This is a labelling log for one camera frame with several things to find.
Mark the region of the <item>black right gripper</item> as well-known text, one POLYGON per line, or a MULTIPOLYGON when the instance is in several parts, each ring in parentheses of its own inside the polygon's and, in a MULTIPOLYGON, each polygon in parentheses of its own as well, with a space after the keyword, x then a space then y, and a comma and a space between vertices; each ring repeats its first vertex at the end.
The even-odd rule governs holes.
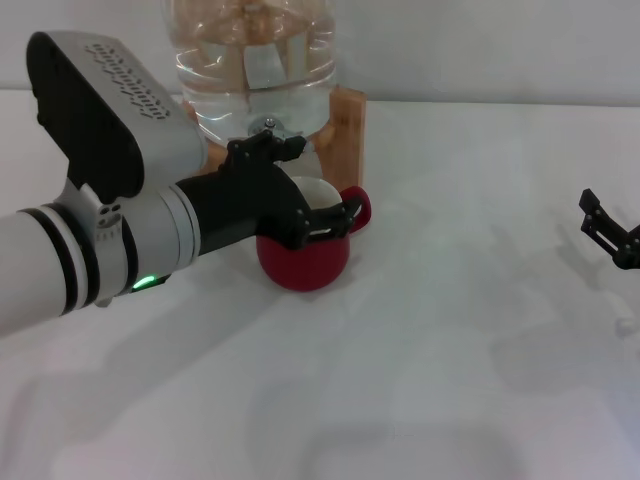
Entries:
POLYGON ((638 270, 640 226, 632 229, 627 237, 627 231, 605 212, 600 200, 591 189, 585 189, 582 192, 579 207, 585 214, 581 231, 598 244, 618 268, 638 270))

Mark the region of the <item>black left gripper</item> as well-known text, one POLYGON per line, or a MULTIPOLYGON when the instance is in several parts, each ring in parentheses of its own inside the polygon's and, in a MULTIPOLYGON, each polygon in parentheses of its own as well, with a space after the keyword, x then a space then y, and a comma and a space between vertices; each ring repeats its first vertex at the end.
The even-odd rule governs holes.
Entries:
MULTIPOLYGON (((288 162, 298 159, 306 138, 282 139, 264 130, 227 145, 227 162, 288 162)), ((364 197, 309 210, 299 188, 273 165, 222 166, 218 171, 182 180, 177 187, 189 200, 205 255, 254 236, 297 250, 308 244, 345 238, 363 226, 364 197)))

